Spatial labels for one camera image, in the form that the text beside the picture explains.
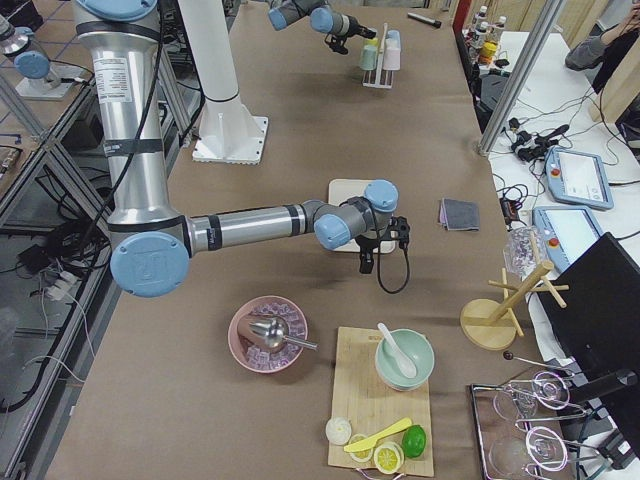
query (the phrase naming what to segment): light green bowl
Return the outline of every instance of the light green bowl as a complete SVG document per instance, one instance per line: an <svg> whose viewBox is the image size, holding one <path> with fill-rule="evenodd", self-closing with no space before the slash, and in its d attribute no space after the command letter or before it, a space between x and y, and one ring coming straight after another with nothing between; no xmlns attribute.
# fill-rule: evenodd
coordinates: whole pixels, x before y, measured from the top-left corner
<svg viewBox="0 0 640 480"><path fill-rule="evenodd" d="M389 343L382 339L376 349L375 365L378 376L394 390L414 390L427 381L435 365L435 355L429 341L414 330L406 328L393 330L393 339L400 349L416 364L418 374L415 378L407 378L398 368L391 354Z"/></svg>

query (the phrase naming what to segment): person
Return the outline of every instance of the person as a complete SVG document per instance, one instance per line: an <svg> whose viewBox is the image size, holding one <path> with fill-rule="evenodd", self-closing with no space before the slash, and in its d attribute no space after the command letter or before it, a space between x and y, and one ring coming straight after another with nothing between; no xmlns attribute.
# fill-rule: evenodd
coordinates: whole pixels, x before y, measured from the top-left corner
<svg viewBox="0 0 640 480"><path fill-rule="evenodd" d="M615 27L601 35L590 36L573 48L565 58L571 70L586 70L600 65L593 79L593 90L599 93L638 39L640 32L640 0L634 0L629 13ZM627 144L635 155L640 154L640 94L618 119Z"/></svg>

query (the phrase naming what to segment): pink bowl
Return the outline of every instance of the pink bowl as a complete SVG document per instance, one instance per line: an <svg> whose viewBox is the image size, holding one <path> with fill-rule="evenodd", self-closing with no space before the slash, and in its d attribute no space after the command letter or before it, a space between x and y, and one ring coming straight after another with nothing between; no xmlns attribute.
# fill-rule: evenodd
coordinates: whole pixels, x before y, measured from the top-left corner
<svg viewBox="0 0 640 480"><path fill-rule="evenodd" d="M289 324L290 335L307 338L307 320L295 303L275 295L254 298L240 307L229 324L227 339L233 358L244 368L258 373L279 372L295 362L302 353L300 347L286 345L280 352L272 354L238 335L238 322L250 313L278 314Z"/></svg>

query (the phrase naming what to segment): white table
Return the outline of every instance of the white table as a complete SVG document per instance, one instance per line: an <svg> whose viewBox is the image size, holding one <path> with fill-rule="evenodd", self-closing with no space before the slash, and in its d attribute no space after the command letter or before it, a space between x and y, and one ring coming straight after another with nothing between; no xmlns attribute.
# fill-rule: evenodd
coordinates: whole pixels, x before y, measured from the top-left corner
<svg viewBox="0 0 640 480"><path fill-rule="evenodd" d="M503 34L500 57L505 58L506 56L511 62L507 69L514 67L527 36L527 32L505 32ZM560 34L553 33L549 36L509 118L536 117L540 115L540 111L554 111L565 102L580 98L587 92L592 94L591 98L595 98L593 91L589 90L590 83L585 75L582 72L569 70L564 66L564 58L568 52L569 47ZM573 142L572 148L577 151L598 154L604 162L610 163L611 165L605 166L609 182L640 179L640 165L626 145L617 139L611 139L612 135L602 124L590 128L594 125L588 112L590 104L591 101L586 100L581 107L575 106L562 112L532 119L522 128L530 133L543 133L545 130L547 132L544 133L549 133L556 127L569 123L571 120L570 129L566 135ZM618 133L615 125L610 124L609 128ZM571 136L587 129L589 131L586 133L574 137ZM489 155L489 162L493 172L502 177L507 186L523 183L528 186L530 193L537 193L539 185L529 172L529 164L522 162L514 154L506 153L510 152L510 145L511 141L505 135L499 137L492 153ZM561 145L568 146L568 142L563 140ZM543 165L542 162L538 163L540 164L536 166L536 171L540 172ZM500 179L495 178L494 180L496 189L503 187ZM623 237L640 229L640 213L638 213L637 209L640 201L640 184L612 187L611 190L614 208L608 211L594 210L596 219L602 229L610 231L615 237ZM537 199L527 199L523 209L520 211L520 216L523 221L530 224L530 210L534 206L556 204L560 205L554 201L547 191ZM621 244L631 257L637 263L640 263L640 235L624 240ZM547 315L536 295L529 303L529 311L536 329L538 346L543 358L549 360L551 358L564 357L565 354L554 338ZM594 435L586 443L597 445L605 436L606 434ZM600 462L598 460L591 463L584 462L584 464L587 471L593 473L599 467ZM628 468L622 471L607 470L598 478L603 480L637 480L640 478L640 461L638 459L634 460Z"/></svg>

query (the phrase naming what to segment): yellow knife handle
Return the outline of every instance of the yellow knife handle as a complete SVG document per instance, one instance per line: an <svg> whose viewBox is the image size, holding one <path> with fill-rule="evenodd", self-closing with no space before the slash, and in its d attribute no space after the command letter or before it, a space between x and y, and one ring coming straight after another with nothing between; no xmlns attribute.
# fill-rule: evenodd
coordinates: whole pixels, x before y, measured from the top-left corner
<svg viewBox="0 0 640 480"><path fill-rule="evenodd" d="M413 422L409 417L402 418L393 425L389 425L387 428L379 431L378 433L374 433L373 435L358 442L345 445L344 451L347 453L353 453L368 450L370 448L373 448L376 445L376 442L381 438L388 437L389 435L393 435L394 433L402 432L403 430L409 428L411 425L413 425Z"/></svg>

